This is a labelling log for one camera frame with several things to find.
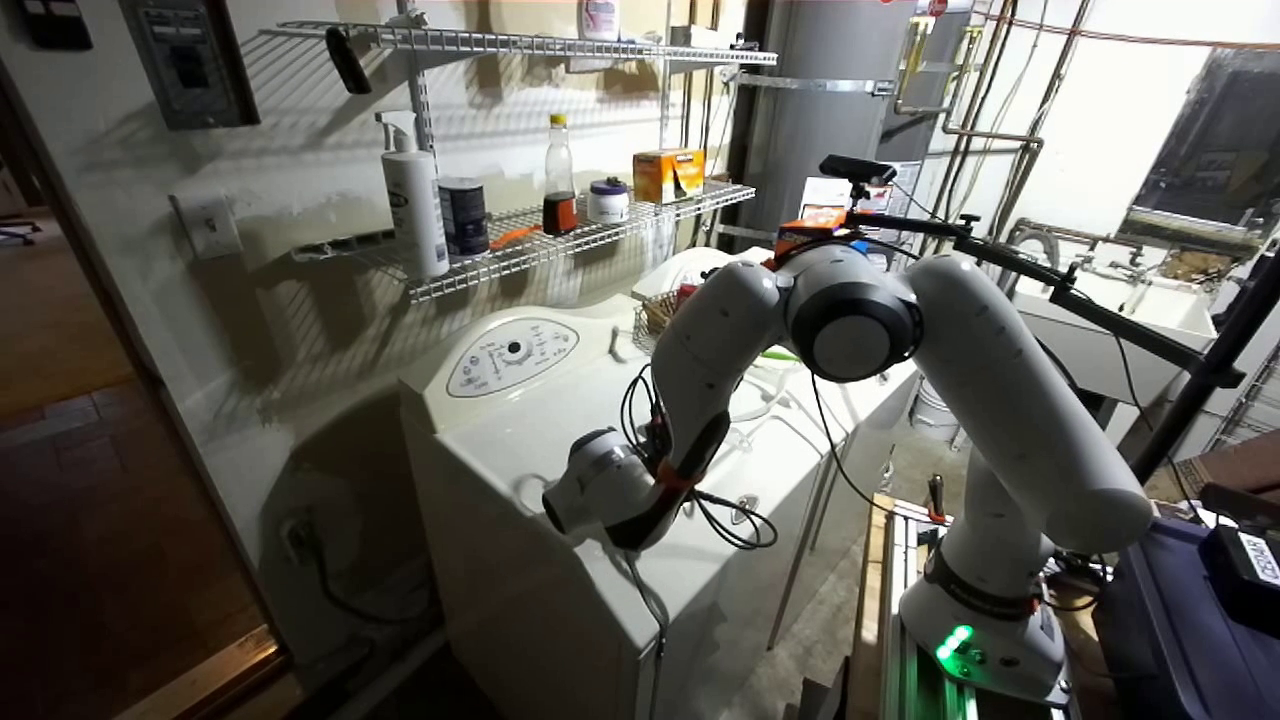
spray bottle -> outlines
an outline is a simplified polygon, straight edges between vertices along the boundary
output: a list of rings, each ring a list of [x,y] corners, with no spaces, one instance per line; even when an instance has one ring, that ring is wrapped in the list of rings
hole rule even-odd
[[[437,157],[415,147],[414,111],[378,111],[398,241],[415,256],[415,281],[449,272]]]

metal pole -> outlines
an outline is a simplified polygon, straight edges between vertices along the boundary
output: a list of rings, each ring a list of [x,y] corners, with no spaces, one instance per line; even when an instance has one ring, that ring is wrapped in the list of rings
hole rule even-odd
[[[1154,433],[1148,449],[1137,456],[1131,474],[1141,474],[1145,482],[1166,464],[1166,456],[1184,440],[1184,433],[1195,422],[1201,407],[1220,389],[1220,378],[1238,368],[1238,356],[1247,348],[1256,326],[1272,316],[1272,307],[1280,300],[1280,251],[1261,265],[1269,265],[1269,266],[1256,277],[1252,288],[1244,288],[1224,333],[1195,364],[1190,389],[1176,394],[1166,422]]]

washing machine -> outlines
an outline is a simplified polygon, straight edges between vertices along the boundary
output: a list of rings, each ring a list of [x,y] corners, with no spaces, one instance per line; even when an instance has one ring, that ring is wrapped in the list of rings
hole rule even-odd
[[[489,698],[520,720],[721,714],[809,604],[794,580],[826,491],[830,440],[809,372],[766,352],[731,400],[731,433],[703,491],[766,510],[773,547],[727,547],[697,508],[622,556],[603,532],[559,536],[539,497],[573,440],[615,428],[646,372],[637,300],[510,307],[473,326],[428,378],[404,382],[419,514],[449,643]],[[907,382],[912,368],[837,389],[841,436]]]

label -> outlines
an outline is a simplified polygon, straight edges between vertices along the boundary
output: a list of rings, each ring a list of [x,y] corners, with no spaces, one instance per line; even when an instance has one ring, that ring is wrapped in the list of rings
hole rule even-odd
[[[1240,543],[1244,543],[1244,551],[1247,551],[1252,570],[1256,570],[1264,584],[1277,584],[1277,587],[1280,587],[1280,563],[1277,563],[1277,556],[1272,556],[1272,543],[1261,539],[1261,536],[1244,536],[1244,532],[1240,532]]]

green led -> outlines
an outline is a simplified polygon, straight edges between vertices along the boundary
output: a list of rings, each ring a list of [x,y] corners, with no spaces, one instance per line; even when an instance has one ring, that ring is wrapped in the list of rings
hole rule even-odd
[[[958,623],[954,634],[945,634],[931,657],[954,660],[972,634],[978,634],[972,623]]]

